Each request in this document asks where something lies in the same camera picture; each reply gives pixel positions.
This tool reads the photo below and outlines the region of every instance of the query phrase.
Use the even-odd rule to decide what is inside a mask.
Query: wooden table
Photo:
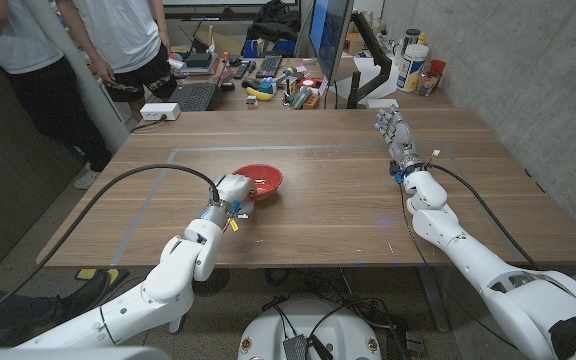
[[[239,220],[238,232],[226,233],[220,267],[422,262],[406,230],[398,186],[388,175],[387,146],[373,128],[376,111],[187,114],[131,135],[39,259],[109,180],[141,165],[170,162],[212,178],[252,163],[283,172],[278,194],[258,203],[249,219]],[[470,181],[537,262],[576,265],[576,228],[472,111],[403,109],[402,114],[420,154],[441,149],[435,162]],[[433,175],[466,230],[504,260],[526,264],[465,187],[441,172]],[[166,242],[183,234],[207,201],[205,183],[188,174],[153,170],[134,175],[104,195],[48,266],[152,267]],[[417,242],[429,263],[451,265],[434,246],[421,238]]]
[[[263,59],[255,59],[257,61],[257,66],[261,65]],[[282,67],[280,71],[285,70],[287,67],[295,67],[303,65],[303,59],[284,59],[283,64],[286,64],[285,67]],[[314,65],[304,65],[310,72],[310,77],[320,78],[322,77],[321,68],[319,64]],[[193,84],[193,83],[201,83],[201,82],[217,82],[217,78],[221,73],[223,68],[223,63],[219,65],[217,69],[217,73],[215,75],[193,75],[189,76],[184,83]],[[355,62],[352,58],[342,58],[341,62],[339,63],[339,69],[337,70],[337,74],[340,79],[352,76],[352,72],[356,71],[357,67],[355,66]],[[254,77],[254,73],[248,74],[246,77]],[[232,110],[247,110],[248,105],[246,105],[246,97],[248,94],[246,93],[246,89],[241,87],[242,80],[231,80],[235,84],[235,90],[230,92],[225,92],[221,94],[217,94],[218,101],[217,101],[217,108],[218,111],[232,111]],[[390,99],[397,99],[397,102],[402,108],[412,109],[412,108],[423,108],[423,109],[445,109],[445,108],[454,108],[448,96],[441,90],[437,91],[432,95],[432,97],[422,97],[417,95],[414,92],[405,93],[396,91],[385,98]],[[259,110],[286,110],[292,109],[291,107],[286,107],[282,105],[281,96],[275,97],[270,101],[259,101]],[[339,102],[345,102],[346,100],[342,97],[339,98]],[[328,94],[327,99],[327,109],[334,109],[335,105],[335,93],[330,92]],[[324,109],[324,99],[320,99],[319,101],[319,108],[318,110]]]

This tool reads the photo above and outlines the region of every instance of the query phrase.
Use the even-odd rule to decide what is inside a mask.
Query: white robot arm
[[[22,349],[64,349],[118,345],[130,337],[181,318],[192,306],[192,279],[205,281],[215,267],[228,220],[252,210],[246,200],[256,191],[252,179],[223,175],[215,181],[220,202],[210,202],[199,219],[173,237],[146,280],[116,299],[34,339]]]
[[[414,138],[396,107],[375,124],[393,157],[391,173],[403,183],[415,232],[440,248],[477,290],[517,348],[531,359],[576,354],[576,281],[556,271],[505,263],[459,225],[446,191],[426,171]]]

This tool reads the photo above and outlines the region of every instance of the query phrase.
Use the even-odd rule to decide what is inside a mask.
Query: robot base
[[[312,328],[327,313],[339,306],[320,299],[289,300],[278,305],[297,330],[297,334],[308,337]],[[287,321],[286,333],[294,337]],[[237,359],[285,359],[283,342],[284,330],[281,316],[271,308],[253,320],[244,331]],[[381,359],[377,345],[371,350],[368,344],[377,344],[377,338],[370,326],[348,309],[341,309],[328,317],[317,327],[315,335],[330,351],[334,359]],[[310,360],[320,359],[313,347],[308,349]]]

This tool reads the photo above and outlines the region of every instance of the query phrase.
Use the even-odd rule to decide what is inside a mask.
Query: white t-shirt
[[[73,0],[95,49],[115,73],[139,69],[161,39],[148,0]]]
[[[8,0],[8,23],[0,30],[0,65],[10,74],[41,69],[64,53],[52,43],[21,0]]]

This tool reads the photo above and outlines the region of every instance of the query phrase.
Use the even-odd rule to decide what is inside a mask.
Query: sneaker
[[[99,177],[99,172],[90,170],[90,164],[86,164],[86,173],[75,181],[75,187],[79,190],[88,190],[92,183]]]
[[[64,298],[57,296],[64,307],[62,321],[68,321],[90,310],[106,295],[109,284],[110,274],[99,270],[74,293]]]

